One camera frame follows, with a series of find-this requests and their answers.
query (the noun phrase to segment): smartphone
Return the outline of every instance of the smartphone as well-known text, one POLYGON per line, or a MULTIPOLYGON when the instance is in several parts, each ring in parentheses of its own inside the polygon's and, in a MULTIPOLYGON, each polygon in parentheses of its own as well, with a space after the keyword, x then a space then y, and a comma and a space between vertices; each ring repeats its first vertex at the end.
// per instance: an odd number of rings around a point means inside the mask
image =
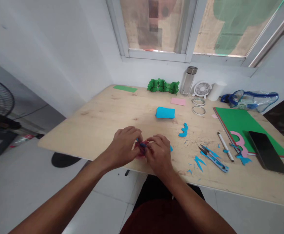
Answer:
POLYGON ((248 132, 261 166, 270 171, 275 171, 284 174, 284 163, 275 151, 268 136, 264 133, 248 132))

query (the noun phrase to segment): window glass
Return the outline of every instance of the window glass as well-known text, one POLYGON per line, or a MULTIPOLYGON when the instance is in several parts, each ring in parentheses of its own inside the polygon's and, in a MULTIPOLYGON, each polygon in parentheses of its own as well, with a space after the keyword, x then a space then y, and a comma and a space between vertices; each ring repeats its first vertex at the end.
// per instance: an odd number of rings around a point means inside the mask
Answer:
POLYGON ((120 0, 130 49, 175 52, 184 0, 120 0))
POLYGON ((245 57, 282 0, 208 0, 194 54, 245 57))

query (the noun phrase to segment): green paper sheet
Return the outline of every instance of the green paper sheet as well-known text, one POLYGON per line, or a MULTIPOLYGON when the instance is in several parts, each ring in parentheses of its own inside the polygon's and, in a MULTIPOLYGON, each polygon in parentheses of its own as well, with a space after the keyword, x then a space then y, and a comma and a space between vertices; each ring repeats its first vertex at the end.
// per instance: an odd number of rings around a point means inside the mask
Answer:
POLYGON ((131 92, 131 93, 134 93, 135 91, 137 91, 136 88, 131 88, 131 87, 128 87, 128 86, 122 86, 122 85, 116 85, 114 86, 115 89, 120 89, 120 90, 123 90, 123 91, 128 91, 128 92, 131 92))
MULTIPOLYGON (((216 107, 215 109, 228 131, 238 132, 244 138, 245 147, 248 152, 256 152, 253 148, 251 138, 248 134, 248 131, 253 131, 266 134, 278 155, 284 156, 283 147, 281 147, 276 142, 276 140, 274 140, 246 110, 226 109, 218 107, 216 107)), ((233 140, 235 142, 239 141, 239 138, 237 136, 233 134, 231 134, 231 136, 233 137, 233 140)))

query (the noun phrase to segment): clear plastic pouch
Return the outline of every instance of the clear plastic pouch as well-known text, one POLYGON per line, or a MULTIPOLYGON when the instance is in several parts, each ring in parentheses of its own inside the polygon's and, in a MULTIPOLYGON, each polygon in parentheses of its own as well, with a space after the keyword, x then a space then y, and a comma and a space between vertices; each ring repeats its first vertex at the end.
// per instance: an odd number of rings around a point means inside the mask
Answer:
POLYGON ((231 95, 224 95, 222 99, 221 101, 228 102, 230 107, 234 109, 263 112, 268 106, 278 100, 278 93, 263 91, 245 92, 241 89, 231 95))

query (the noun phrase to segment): window frame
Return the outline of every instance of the window frame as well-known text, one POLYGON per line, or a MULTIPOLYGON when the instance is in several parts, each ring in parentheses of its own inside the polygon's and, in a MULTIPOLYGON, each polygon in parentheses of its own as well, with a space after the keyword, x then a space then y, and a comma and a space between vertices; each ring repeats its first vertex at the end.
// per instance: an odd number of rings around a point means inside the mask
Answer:
POLYGON ((123 60, 127 60, 129 58, 139 58, 183 63, 197 62, 238 67, 253 67, 252 62, 255 60, 255 58, 260 56, 260 53, 264 52, 264 47, 284 22, 283 0, 250 51, 247 53, 246 57, 239 58, 194 54, 193 51, 205 12, 207 0, 190 0, 188 8, 184 7, 182 23, 177 41, 177 46, 180 53, 140 51, 129 49, 120 0, 106 0, 106 3, 118 43, 119 52, 123 60))

